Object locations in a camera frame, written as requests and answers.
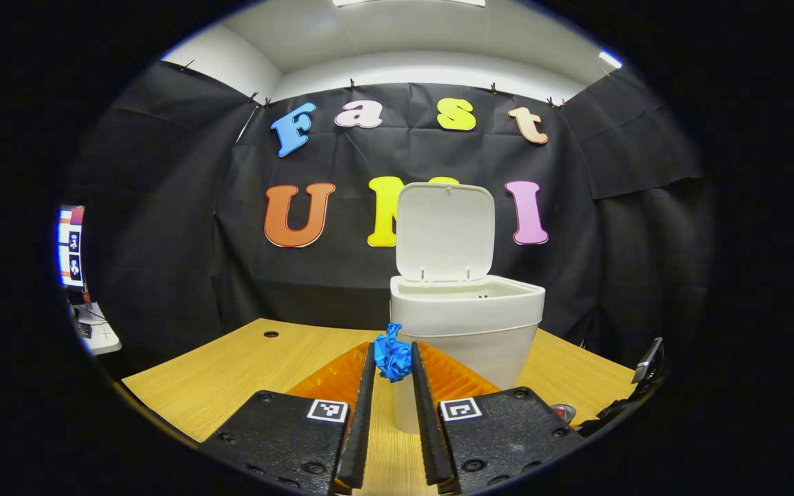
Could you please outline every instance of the computer screen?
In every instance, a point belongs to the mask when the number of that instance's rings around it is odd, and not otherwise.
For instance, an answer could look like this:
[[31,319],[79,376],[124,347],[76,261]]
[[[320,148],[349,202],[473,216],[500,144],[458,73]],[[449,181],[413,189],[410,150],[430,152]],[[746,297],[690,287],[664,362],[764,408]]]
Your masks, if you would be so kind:
[[57,223],[57,260],[60,281],[69,289],[85,289],[81,267],[81,222],[85,207],[63,205]]

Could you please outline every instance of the open lid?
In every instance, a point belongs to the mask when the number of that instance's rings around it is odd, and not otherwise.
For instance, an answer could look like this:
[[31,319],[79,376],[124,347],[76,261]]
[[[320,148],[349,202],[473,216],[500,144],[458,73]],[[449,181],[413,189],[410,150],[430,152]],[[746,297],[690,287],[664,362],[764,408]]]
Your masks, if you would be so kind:
[[479,186],[410,183],[397,197],[396,234],[406,279],[480,279],[492,267],[495,201]]

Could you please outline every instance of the yellow letter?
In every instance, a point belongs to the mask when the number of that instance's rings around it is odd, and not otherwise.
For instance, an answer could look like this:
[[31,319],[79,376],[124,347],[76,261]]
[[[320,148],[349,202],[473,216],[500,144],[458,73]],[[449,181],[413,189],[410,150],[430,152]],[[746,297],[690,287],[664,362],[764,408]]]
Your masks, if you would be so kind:
[[443,129],[470,131],[476,125],[476,118],[470,111],[474,109],[470,101],[458,98],[444,98],[437,102],[437,122]]
[[[429,183],[451,183],[457,185],[459,182],[452,178],[432,178]],[[397,244],[397,235],[394,234],[391,219],[397,220],[397,195],[403,189],[403,181],[394,176],[382,176],[382,178],[372,178],[369,188],[376,192],[376,226],[375,230],[366,238],[369,246],[394,246]]]

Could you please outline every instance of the ceiling light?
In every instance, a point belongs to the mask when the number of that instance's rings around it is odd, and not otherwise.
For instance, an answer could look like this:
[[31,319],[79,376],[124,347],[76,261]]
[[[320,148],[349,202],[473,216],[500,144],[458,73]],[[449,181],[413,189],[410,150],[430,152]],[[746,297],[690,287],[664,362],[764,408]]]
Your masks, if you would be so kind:
[[[336,7],[352,6],[354,3],[373,2],[375,0],[333,0]],[[465,3],[468,6],[485,7],[486,0],[442,0],[444,2]]]
[[608,62],[611,65],[614,65],[615,68],[617,68],[617,69],[620,69],[620,66],[623,65],[623,63],[618,62],[618,60],[615,59],[615,57],[613,57],[610,54],[607,54],[605,52],[599,52],[599,59],[605,60],[605,62]]

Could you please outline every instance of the table surface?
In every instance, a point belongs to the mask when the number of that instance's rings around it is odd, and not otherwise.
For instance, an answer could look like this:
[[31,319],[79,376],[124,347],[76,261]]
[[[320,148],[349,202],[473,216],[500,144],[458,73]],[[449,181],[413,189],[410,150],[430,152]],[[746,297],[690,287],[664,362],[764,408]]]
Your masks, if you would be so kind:
[[[277,337],[264,333],[277,332]],[[259,389],[286,392],[327,362],[384,331],[333,329],[259,318],[220,339],[123,380],[148,408],[197,442],[204,442]],[[548,404],[577,409],[571,423],[633,392],[633,370],[538,329],[517,386]],[[360,496],[436,495],[426,486],[418,434],[394,426],[393,386],[376,376],[369,452]]]

